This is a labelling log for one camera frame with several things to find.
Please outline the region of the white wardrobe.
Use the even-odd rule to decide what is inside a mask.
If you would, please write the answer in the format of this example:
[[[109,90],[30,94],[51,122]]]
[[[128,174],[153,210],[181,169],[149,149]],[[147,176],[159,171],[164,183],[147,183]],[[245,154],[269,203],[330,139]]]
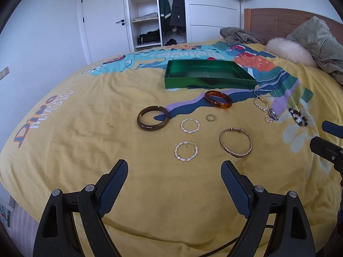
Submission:
[[[183,35],[160,35],[160,42],[137,45],[140,34],[161,29],[160,16],[154,20],[132,21],[149,13],[159,13],[159,0],[124,0],[127,35],[131,52],[163,46],[172,37],[177,43],[206,42],[218,39],[223,27],[241,26],[241,2],[239,0],[184,0],[186,28]]]

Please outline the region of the green metallic tray box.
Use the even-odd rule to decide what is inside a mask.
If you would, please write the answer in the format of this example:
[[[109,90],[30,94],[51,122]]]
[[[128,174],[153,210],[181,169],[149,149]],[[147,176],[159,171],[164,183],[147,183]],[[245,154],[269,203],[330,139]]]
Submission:
[[[171,60],[164,74],[166,89],[253,89],[256,79],[233,61]]]

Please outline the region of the silver wristwatch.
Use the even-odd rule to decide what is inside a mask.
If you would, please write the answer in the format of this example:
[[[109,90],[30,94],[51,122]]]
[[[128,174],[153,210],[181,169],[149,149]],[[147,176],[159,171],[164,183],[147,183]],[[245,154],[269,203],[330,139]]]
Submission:
[[[273,109],[268,110],[268,117],[272,119],[273,121],[278,121],[278,116],[276,112]]]

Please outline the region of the wall light switch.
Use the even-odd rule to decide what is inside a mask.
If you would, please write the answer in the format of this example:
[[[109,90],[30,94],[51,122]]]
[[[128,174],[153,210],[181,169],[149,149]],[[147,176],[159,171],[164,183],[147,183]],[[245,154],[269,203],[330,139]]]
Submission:
[[[9,67],[5,67],[2,71],[0,71],[0,80],[3,79],[8,74],[9,74]]]

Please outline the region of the black bag wardrobe bottom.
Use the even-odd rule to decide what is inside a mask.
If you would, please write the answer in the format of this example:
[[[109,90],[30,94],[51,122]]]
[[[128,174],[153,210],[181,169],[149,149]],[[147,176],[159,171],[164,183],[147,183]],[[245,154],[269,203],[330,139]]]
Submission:
[[[172,39],[169,39],[165,45],[166,46],[177,45],[177,41],[172,38]]]

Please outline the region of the grey crumpled towel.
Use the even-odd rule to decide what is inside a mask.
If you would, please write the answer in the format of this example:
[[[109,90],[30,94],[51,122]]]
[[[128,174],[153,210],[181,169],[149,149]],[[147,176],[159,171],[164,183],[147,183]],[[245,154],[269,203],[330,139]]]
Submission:
[[[258,43],[264,45],[265,42],[251,32],[238,27],[225,27],[220,29],[220,35],[225,39],[227,45]]]

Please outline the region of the white fluffy pillow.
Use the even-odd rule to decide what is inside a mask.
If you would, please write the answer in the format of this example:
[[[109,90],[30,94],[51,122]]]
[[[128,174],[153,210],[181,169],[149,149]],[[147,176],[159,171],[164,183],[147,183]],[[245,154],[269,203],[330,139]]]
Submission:
[[[266,51],[295,64],[317,67],[317,63],[302,45],[285,38],[273,38],[266,44]]]

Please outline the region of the wooden headboard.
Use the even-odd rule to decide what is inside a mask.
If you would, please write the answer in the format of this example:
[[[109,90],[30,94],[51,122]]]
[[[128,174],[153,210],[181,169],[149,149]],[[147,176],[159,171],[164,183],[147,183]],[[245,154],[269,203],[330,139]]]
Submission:
[[[244,30],[264,42],[276,37],[285,38],[303,22],[318,17],[326,22],[330,32],[342,43],[342,24],[327,17],[301,10],[282,8],[244,9]]]

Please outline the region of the dark brown bangle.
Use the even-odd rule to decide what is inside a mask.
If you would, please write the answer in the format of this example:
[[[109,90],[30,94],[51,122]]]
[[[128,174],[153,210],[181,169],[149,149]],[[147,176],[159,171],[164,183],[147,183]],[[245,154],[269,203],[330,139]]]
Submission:
[[[170,115],[162,106],[148,106],[137,115],[137,125],[145,131],[157,131],[165,127],[170,121]]]

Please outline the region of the amber orange bangle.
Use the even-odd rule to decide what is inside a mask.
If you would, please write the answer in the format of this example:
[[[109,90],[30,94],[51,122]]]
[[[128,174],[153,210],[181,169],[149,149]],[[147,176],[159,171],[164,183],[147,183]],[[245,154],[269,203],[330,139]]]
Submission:
[[[207,91],[205,93],[205,100],[210,105],[220,109],[229,109],[233,104],[228,95],[219,91]]]

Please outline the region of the olive green jacket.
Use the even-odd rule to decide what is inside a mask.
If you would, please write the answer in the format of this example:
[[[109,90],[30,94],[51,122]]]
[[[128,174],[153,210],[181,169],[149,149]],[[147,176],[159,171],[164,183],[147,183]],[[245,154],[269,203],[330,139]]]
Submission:
[[[286,39],[307,49],[317,65],[342,85],[343,48],[324,20],[314,16],[287,35]]]

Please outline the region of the silver twisted hoop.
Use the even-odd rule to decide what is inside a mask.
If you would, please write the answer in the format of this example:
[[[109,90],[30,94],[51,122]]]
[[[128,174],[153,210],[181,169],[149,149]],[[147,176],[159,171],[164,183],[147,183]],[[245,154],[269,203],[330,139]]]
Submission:
[[[183,162],[193,160],[198,154],[198,147],[193,142],[183,141],[176,145],[174,155],[176,159]]]
[[[194,118],[186,118],[181,121],[180,128],[183,132],[191,134],[199,131],[200,123]]]

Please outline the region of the white door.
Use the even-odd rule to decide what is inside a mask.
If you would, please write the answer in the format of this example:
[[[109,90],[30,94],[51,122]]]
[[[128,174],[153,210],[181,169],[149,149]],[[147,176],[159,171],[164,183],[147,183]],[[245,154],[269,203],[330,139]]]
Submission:
[[[87,64],[131,52],[124,0],[76,0]]]

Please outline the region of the rose gold thin bangle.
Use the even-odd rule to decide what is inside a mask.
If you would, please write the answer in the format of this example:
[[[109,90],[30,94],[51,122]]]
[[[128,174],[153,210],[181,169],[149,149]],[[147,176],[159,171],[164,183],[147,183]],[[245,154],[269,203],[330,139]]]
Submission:
[[[219,145],[227,154],[235,158],[243,158],[252,152],[253,139],[246,130],[231,127],[219,133]]]

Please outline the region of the dark hanging coat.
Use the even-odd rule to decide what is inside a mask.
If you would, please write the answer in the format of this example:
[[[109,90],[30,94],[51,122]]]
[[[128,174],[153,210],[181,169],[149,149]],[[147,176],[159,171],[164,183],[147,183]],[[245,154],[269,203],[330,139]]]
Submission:
[[[170,25],[176,27],[177,35],[183,35],[186,28],[184,0],[173,0]]]

